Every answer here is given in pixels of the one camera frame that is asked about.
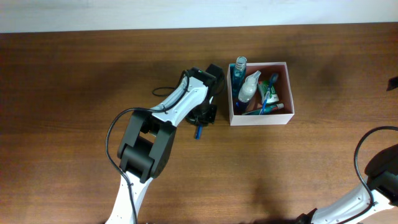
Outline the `blue disposable razor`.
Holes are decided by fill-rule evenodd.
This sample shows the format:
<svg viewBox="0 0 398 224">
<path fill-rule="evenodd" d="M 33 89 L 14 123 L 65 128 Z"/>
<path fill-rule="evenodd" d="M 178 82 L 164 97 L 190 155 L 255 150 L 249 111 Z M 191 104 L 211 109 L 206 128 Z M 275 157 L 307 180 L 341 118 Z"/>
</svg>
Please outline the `blue disposable razor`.
<svg viewBox="0 0 398 224">
<path fill-rule="evenodd" d="M 201 138 L 202 131 L 203 131 L 203 126 L 202 125 L 198 125 L 197 126 L 197 131 L 196 131 L 196 134 L 195 134 L 195 139 L 200 139 Z"/>
</svg>

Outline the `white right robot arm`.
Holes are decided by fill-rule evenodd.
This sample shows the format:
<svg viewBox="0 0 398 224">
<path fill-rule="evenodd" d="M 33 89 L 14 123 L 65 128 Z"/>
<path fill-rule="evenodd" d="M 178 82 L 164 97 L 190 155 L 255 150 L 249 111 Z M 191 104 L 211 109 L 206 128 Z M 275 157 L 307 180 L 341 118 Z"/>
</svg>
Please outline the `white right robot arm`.
<svg viewBox="0 0 398 224">
<path fill-rule="evenodd" d="M 295 223 L 342 224 L 360 223 L 377 212 L 397 206 L 397 145 L 377 153 L 367 164 L 365 176 L 358 167 L 358 154 L 365 140 L 377 131 L 397 131 L 396 126 L 380 126 L 368 131 L 354 150 L 354 170 L 360 184 L 328 207 L 301 214 Z"/>
</svg>

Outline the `green red toothpaste tube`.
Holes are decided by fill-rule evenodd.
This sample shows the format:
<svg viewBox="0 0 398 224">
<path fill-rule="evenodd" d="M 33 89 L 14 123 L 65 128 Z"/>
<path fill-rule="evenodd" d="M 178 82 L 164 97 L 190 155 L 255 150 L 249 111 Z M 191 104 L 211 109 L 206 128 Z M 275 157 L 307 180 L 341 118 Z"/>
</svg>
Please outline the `green red toothpaste tube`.
<svg viewBox="0 0 398 224">
<path fill-rule="evenodd" d="M 269 114 L 273 111 L 280 110 L 282 108 L 284 108 L 284 104 L 278 103 L 278 104 L 266 106 L 264 109 L 260 108 L 258 110 L 245 112 L 245 113 L 243 113 L 243 115 L 264 115 L 264 114 Z"/>
</svg>

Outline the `blue white toothbrush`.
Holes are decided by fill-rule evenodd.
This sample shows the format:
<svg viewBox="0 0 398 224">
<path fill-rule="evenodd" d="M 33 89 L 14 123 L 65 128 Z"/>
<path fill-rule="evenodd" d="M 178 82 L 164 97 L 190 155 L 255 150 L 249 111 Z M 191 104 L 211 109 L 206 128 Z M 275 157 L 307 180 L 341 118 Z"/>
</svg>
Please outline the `blue white toothbrush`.
<svg viewBox="0 0 398 224">
<path fill-rule="evenodd" d="M 267 101 L 268 101 L 268 99 L 270 98 L 270 95 L 271 95 L 271 88 L 272 88 L 273 84 L 277 81 L 278 77 L 279 77 L 278 73 L 273 73 L 271 75 L 270 79 L 269 79 L 269 84 L 268 84 L 268 87 L 267 87 L 267 91 L 266 91 L 266 94 L 264 95 L 264 102 L 262 104 L 262 109 L 261 109 L 261 111 L 259 113 L 260 115 L 264 114 L 264 111 L 265 111 L 265 108 L 266 108 L 266 105 L 267 105 Z"/>
</svg>

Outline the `clear purple spray bottle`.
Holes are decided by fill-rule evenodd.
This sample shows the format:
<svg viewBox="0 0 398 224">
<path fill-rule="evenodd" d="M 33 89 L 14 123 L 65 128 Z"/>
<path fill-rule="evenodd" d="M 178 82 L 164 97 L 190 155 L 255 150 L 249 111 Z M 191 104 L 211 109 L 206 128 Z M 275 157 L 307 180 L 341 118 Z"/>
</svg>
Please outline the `clear purple spray bottle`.
<svg viewBox="0 0 398 224">
<path fill-rule="evenodd" d="M 239 91 L 238 100 L 236 102 L 236 110 L 238 113 L 244 113 L 246 111 L 246 108 L 257 91 L 257 83 L 260 76 L 261 72 L 258 70 L 246 77 Z"/>
</svg>

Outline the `green soap box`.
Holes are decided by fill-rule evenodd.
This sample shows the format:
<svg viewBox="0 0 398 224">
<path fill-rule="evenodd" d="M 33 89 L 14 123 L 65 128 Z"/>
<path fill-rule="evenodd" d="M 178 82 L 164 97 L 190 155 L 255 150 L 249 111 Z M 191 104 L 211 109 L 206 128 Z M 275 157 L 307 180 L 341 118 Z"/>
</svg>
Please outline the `green soap box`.
<svg viewBox="0 0 398 224">
<path fill-rule="evenodd" d="M 258 84 L 257 84 L 257 89 L 259 90 L 259 94 L 261 96 L 261 103 L 262 104 L 264 103 L 264 101 L 266 99 L 266 93 L 267 93 L 267 89 L 268 89 L 268 84 L 269 84 L 268 80 L 259 81 Z M 271 105 L 271 104 L 277 103 L 277 102 L 279 102 L 279 96 L 277 95 L 274 86 L 272 86 L 272 88 L 270 90 L 269 97 L 267 99 L 267 105 Z"/>
</svg>

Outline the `blue mouthwash bottle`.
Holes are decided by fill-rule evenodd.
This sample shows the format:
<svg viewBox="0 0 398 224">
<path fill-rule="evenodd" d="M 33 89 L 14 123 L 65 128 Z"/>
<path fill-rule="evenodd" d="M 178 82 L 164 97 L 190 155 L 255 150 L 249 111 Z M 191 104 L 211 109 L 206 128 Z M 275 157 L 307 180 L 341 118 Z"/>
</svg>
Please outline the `blue mouthwash bottle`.
<svg viewBox="0 0 398 224">
<path fill-rule="evenodd" d="M 236 59 L 236 62 L 233 67 L 233 72 L 231 74 L 231 88 L 232 88 L 232 96 L 235 98 L 239 94 L 239 90 L 241 88 L 243 78 L 246 75 L 246 63 L 247 58 L 240 56 Z"/>
</svg>

